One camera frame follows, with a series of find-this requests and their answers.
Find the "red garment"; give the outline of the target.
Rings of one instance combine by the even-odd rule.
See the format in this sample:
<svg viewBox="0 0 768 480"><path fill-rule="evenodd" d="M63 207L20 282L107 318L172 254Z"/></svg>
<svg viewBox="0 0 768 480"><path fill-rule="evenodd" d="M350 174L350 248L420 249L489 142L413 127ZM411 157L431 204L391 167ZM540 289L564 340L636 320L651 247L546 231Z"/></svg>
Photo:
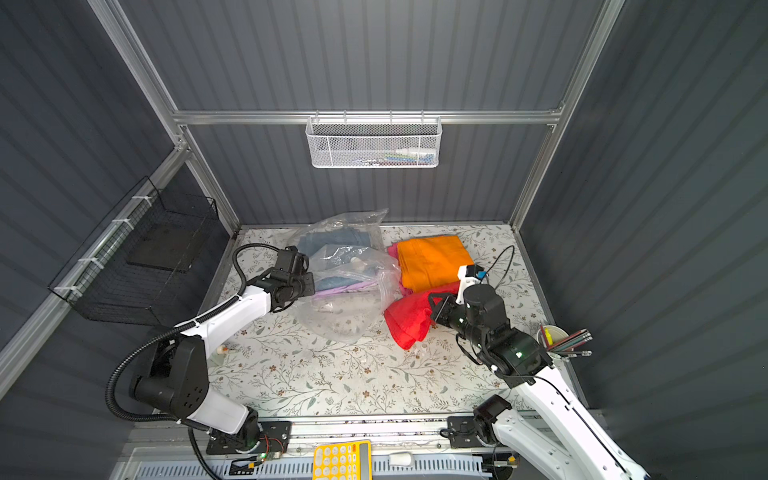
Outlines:
<svg viewBox="0 0 768 480"><path fill-rule="evenodd" d="M459 283L454 282L431 290L413 293L393 302L385 311L384 319L394 342L403 350L423 341L433 323L430 294L457 294Z"/></svg>

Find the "orange trousers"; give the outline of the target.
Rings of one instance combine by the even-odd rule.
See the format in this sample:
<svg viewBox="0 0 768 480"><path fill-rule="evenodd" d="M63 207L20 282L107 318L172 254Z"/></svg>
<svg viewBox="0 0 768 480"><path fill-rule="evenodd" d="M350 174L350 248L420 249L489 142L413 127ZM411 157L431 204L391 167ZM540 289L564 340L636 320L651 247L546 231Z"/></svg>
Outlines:
<svg viewBox="0 0 768 480"><path fill-rule="evenodd" d="M474 263L455 235L409 239L396 248L402 285L413 293L454 283L459 268Z"/></svg>

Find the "clear plastic vacuum bag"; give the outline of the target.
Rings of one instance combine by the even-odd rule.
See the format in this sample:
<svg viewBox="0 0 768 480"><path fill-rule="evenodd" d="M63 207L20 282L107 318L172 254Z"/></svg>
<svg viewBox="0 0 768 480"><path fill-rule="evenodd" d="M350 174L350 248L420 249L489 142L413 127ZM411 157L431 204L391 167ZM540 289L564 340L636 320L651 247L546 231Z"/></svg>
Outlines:
<svg viewBox="0 0 768 480"><path fill-rule="evenodd" d="M353 344L383 319L401 297L401 270L385 251L381 225L386 208L347 212L297 228L285 244L309 257L315 293L290 308L311 333Z"/></svg>

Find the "pink trousers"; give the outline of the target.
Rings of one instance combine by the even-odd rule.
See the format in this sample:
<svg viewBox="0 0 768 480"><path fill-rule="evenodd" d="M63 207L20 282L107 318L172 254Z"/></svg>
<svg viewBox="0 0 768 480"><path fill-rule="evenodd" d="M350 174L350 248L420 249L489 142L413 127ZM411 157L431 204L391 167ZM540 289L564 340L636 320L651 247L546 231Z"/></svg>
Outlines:
<svg viewBox="0 0 768 480"><path fill-rule="evenodd" d="M413 294L413 291L410 288L407 288L403 284L403 277L402 277L402 268L399 261L399 251L398 251L398 243L393 243L392 245L388 246L386 248L386 253L393 259L393 262L399 269L399 275L398 275L398 288L403 297L407 297Z"/></svg>

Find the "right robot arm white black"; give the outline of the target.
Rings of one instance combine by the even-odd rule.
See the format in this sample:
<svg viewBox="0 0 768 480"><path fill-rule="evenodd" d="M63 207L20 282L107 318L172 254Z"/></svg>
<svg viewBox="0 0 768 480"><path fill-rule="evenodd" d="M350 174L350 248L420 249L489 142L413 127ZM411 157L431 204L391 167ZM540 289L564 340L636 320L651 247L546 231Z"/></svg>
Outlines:
<svg viewBox="0 0 768 480"><path fill-rule="evenodd" d="M547 350L512 327L493 287L477 284L428 300L432 320L467 341L467 357L522 397L553 433L542 434L510 402L493 395L473 411L483 444L510 448L548 479L649 478L569 388Z"/></svg>

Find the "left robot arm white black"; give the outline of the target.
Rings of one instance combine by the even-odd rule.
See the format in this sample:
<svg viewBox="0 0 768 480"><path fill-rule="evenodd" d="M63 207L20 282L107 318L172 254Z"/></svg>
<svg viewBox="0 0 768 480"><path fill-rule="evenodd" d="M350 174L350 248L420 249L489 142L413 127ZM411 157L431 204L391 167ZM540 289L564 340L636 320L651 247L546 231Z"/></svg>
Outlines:
<svg viewBox="0 0 768 480"><path fill-rule="evenodd" d="M274 265L248 278L238 262L239 254L247 249L274 252ZM295 246L249 243L235 250L232 264L240 279L237 292L178 324L177 333L144 350L141 355L147 365L134 374L130 391L134 400L169 415L173 421L229 435L246 430L254 421L254 412L210 385L208 360L247 324L315 293L309 257Z"/></svg>

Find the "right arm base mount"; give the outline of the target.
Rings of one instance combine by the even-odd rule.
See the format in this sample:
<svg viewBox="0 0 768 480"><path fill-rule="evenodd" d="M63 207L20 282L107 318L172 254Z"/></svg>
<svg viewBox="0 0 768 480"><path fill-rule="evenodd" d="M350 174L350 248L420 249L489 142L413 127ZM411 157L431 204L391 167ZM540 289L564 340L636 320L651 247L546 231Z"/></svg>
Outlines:
<svg viewBox="0 0 768 480"><path fill-rule="evenodd" d="M439 435L447 439L453 449L495 446L498 439L493 430L498 417L512 410L512 404L499 395L476 407L471 415L454 415L447 418L447 426Z"/></svg>

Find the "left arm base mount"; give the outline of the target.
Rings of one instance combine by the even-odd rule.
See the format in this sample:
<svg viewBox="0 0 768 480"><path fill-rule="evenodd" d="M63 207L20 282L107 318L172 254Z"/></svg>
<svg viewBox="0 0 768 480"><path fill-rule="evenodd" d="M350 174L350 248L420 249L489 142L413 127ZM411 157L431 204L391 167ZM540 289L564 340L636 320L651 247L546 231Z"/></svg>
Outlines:
<svg viewBox="0 0 768 480"><path fill-rule="evenodd" d="M248 408L248 415L240 430L226 434L214 430L206 446L208 455L256 455L285 453L290 442L293 424L289 421L263 421L258 413Z"/></svg>

